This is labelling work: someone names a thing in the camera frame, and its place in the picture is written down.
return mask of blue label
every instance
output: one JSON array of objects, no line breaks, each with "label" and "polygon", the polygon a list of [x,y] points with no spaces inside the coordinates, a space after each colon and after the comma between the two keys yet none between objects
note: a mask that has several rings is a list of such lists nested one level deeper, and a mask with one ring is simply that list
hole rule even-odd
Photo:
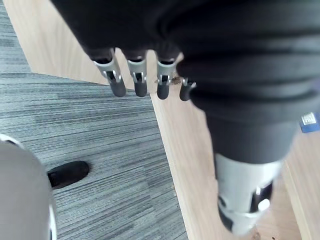
[{"label": "blue label", "polygon": [[303,115],[300,120],[300,127],[303,133],[310,133],[320,130],[320,115],[318,112],[310,112]]}]

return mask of black shoe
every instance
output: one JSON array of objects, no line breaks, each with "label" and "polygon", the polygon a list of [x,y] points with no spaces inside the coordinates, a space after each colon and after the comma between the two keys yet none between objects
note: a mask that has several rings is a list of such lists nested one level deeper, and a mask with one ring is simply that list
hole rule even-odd
[{"label": "black shoe", "polygon": [[88,175],[90,166],[85,161],[72,161],[47,172],[51,187],[61,189],[78,182]]}]

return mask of light wood floor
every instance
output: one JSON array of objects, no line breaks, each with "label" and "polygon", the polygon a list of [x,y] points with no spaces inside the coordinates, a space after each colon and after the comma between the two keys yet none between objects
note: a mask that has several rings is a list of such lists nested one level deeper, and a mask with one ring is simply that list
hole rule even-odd
[{"label": "light wood floor", "polygon": [[[35,73],[107,84],[49,0],[4,0],[26,59]],[[125,59],[117,58],[125,85],[133,89]],[[179,100],[179,85],[157,98],[155,56],[148,59],[148,91],[160,128],[190,240],[232,240],[217,214],[213,152],[204,114]],[[320,132],[299,133],[277,181],[272,207],[241,239],[316,240],[320,236]]]}]

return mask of robotic hand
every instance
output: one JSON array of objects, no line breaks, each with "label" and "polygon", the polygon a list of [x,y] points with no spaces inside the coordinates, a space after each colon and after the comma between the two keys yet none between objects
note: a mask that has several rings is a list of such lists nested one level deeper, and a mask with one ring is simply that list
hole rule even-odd
[{"label": "robotic hand", "polygon": [[[147,50],[157,54],[160,99],[168,96],[176,67],[186,79],[181,98],[187,92],[206,114],[220,218],[232,233],[247,233],[270,205],[297,120],[320,103],[312,88],[320,76],[320,3],[52,2],[116,96],[126,89],[115,47],[127,58],[140,97],[147,92]],[[180,52],[184,60],[176,66]]]}]

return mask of floor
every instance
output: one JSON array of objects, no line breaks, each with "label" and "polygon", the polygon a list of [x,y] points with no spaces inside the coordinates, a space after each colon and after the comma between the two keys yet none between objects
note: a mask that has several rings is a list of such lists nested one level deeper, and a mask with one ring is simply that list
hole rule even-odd
[{"label": "floor", "polygon": [[59,240],[186,240],[150,97],[30,73],[0,3],[0,132],[46,169],[74,160],[92,171],[54,191]]}]

